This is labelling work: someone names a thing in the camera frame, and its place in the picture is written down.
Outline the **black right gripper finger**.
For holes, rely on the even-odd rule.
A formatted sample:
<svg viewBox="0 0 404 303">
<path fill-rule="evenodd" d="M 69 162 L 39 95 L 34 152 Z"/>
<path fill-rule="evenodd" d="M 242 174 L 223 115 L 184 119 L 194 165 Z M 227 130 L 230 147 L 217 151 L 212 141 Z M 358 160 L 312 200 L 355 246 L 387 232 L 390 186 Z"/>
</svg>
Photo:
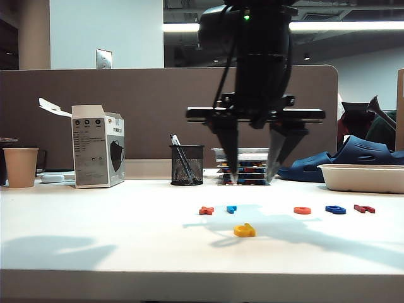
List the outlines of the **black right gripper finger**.
<svg viewBox="0 0 404 303">
<path fill-rule="evenodd" d="M 238 177 L 238 123 L 237 121 L 211 121 L 210 126 L 225 152 L 231 173 L 230 178 L 233 183 L 236 183 Z"/>
<path fill-rule="evenodd" d="M 270 126 L 267 182 L 272 181 L 285 159 L 307 134 L 308 129 L 303 126 Z"/>
</svg>

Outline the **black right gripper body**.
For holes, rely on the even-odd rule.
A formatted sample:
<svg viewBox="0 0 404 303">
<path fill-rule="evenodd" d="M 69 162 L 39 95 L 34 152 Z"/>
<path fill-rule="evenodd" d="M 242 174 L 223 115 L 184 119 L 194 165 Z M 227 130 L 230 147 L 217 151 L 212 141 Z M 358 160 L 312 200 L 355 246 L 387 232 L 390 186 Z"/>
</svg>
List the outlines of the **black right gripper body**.
<svg viewBox="0 0 404 303">
<path fill-rule="evenodd" d="M 295 97 L 285 90 L 291 74 L 290 59 L 276 55 L 248 55 L 237 59 L 235 92 L 221 93 L 211 107 L 188 107 L 189 122 L 248 122 L 261 129 L 267 122 L 313 122 L 325 118 L 321 109 L 293 109 Z"/>
</svg>

